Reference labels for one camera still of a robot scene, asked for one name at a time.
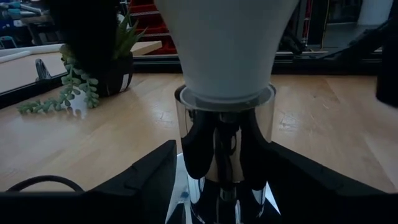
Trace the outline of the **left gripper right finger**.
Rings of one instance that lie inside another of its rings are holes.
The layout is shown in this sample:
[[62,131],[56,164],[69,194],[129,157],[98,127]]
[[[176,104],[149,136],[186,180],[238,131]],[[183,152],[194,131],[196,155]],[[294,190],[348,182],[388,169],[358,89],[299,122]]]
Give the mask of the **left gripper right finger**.
[[284,223],[398,224],[398,193],[340,174],[275,142],[269,185]]

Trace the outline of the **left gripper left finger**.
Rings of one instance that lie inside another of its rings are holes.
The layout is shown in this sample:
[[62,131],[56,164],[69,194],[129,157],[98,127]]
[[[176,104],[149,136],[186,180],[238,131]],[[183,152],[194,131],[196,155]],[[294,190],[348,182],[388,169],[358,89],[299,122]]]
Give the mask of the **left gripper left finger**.
[[0,192],[0,224],[164,224],[177,165],[168,140],[91,190],[56,175]]

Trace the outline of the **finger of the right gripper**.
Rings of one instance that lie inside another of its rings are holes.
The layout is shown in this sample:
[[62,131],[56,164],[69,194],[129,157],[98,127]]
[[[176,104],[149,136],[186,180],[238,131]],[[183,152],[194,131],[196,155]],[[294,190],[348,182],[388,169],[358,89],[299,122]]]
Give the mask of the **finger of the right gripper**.
[[46,6],[81,69],[90,74],[109,70],[119,0],[46,0]]
[[382,67],[377,76],[376,98],[398,108],[398,0],[393,0],[382,45]]

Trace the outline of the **chrome lamp base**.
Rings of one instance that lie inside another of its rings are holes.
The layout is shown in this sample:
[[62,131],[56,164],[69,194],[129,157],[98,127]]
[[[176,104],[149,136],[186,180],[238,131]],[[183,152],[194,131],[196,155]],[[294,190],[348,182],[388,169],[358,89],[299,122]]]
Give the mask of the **chrome lamp base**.
[[261,224],[278,214],[266,154],[275,88],[239,103],[211,103],[185,85],[174,93],[192,224]]

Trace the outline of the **white lightbulb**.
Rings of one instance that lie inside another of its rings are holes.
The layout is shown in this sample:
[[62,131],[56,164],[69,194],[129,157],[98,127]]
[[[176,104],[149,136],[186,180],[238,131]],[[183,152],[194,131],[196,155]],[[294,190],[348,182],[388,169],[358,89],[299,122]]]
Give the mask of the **white lightbulb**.
[[299,0],[154,0],[187,88],[205,101],[255,98],[268,87]]

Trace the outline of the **potted green succulent plant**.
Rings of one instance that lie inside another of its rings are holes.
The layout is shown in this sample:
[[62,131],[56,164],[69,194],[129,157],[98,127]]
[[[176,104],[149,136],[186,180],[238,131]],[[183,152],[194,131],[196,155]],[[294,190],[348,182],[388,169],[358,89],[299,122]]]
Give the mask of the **potted green succulent plant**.
[[49,98],[43,102],[40,100],[23,103],[17,107],[21,114],[48,112],[50,109],[56,111],[71,106],[71,101],[80,93],[85,94],[84,102],[88,108],[96,108],[100,98],[117,95],[127,89],[131,83],[133,69],[133,45],[144,35],[137,33],[138,22],[130,26],[130,13],[118,21],[116,29],[116,46],[111,57],[111,66],[98,75],[92,75],[81,69],[75,60],[74,54],[68,45],[60,47],[63,62],[68,74],[61,78],[64,89],[60,91],[59,97]]

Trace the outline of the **red storage rack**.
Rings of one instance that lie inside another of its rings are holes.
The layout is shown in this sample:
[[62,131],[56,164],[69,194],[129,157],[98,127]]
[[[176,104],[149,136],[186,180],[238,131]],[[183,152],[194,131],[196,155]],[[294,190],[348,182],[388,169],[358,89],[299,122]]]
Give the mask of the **red storage rack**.
[[149,55],[171,55],[176,54],[177,49],[169,34],[154,0],[128,0],[130,3],[130,16],[133,22],[138,20],[137,32],[146,29],[145,34],[140,38],[140,42],[161,41],[162,47],[149,53]]

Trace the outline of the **black frame clamp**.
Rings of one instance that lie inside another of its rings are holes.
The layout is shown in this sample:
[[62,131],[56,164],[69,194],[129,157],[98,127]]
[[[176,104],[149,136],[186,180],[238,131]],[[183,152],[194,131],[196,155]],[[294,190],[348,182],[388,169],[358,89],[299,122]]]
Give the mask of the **black frame clamp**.
[[41,80],[50,80],[52,78],[50,72],[47,70],[47,67],[40,58],[35,60],[35,68],[37,71],[37,78],[35,80],[37,82]]

